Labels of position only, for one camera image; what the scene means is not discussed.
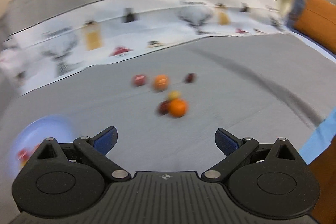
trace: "bright orange ball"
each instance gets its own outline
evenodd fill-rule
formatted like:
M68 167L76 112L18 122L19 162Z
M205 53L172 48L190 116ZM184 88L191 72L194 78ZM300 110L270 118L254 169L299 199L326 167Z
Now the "bright orange ball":
M182 117L188 111L188 103L186 100L174 99L169 104L169 114L173 117Z
M153 87L157 91L163 91L168 88L169 78L167 75L158 75L155 77Z

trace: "crosshair symbol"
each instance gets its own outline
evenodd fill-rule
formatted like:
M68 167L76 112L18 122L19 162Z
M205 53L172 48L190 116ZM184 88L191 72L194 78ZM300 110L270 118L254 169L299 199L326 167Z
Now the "crosshair symbol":
M164 180L170 179L172 176L168 175L168 174L164 174L161 176L161 178L163 178Z

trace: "round metal bolt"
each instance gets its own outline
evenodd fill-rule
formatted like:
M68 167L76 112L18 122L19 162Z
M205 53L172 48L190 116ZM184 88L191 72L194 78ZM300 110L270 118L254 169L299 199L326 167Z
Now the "round metal bolt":
M124 179L128 176L128 172L125 170L115 170L112 172L112 177L116 179Z
M208 170L204 173L204 175L208 179L217 179L221 176L221 173L216 170Z

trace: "orange cushion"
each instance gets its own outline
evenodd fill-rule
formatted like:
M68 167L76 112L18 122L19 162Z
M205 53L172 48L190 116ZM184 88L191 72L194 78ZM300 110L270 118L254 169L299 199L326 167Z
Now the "orange cushion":
M307 0L294 28L336 53L335 5L326 0Z

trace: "light blue strip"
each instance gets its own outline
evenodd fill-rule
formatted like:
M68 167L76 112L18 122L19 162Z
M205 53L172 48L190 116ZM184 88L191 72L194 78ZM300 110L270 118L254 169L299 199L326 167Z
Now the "light blue strip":
M309 164L326 150L336 135L336 108L314 131L299 153Z

